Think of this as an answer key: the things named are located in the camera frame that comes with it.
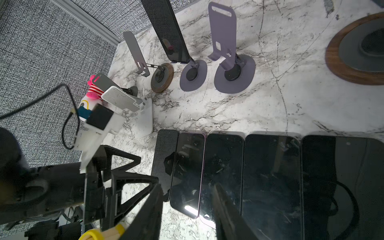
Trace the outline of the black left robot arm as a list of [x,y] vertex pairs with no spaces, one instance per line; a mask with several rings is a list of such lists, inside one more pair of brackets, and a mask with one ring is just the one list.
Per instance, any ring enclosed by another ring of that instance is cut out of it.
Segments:
[[30,168],[16,138],[1,129],[1,224],[51,219],[83,205],[83,223],[99,221],[107,231],[145,201],[122,239],[157,240],[163,191],[157,177],[130,172],[140,162],[139,156],[102,145],[84,174],[80,163]]

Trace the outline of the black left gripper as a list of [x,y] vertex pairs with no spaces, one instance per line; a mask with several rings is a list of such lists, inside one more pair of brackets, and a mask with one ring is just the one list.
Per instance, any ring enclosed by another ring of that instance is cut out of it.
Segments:
[[[113,157],[131,162],[115,168],[121,171],[113,171]],[[99,146],[96,162],[90,162],[86,167],[83,211],[85,225],[99,220],[101,228],[116,226],[158,185],[157,177],[125,172],[139,165],[141,159],[111,146]],[[104,182],[111,178],[112,185],[106,189]],[[145,188],[136,194],[126,195],[124,188],[137,184],[142,184]]]

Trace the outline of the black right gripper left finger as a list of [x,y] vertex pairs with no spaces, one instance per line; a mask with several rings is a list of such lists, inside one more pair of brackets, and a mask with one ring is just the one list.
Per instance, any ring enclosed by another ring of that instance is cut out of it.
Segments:
[[162,213],[163,190],[160,184],[157,184],[120,240],[158,240]]

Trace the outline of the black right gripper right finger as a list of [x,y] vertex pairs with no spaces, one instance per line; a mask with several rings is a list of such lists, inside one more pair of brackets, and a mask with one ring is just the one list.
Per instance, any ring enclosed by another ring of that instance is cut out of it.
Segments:
[[213,188],[213,212],[218,240],[257,240],[220,184]]

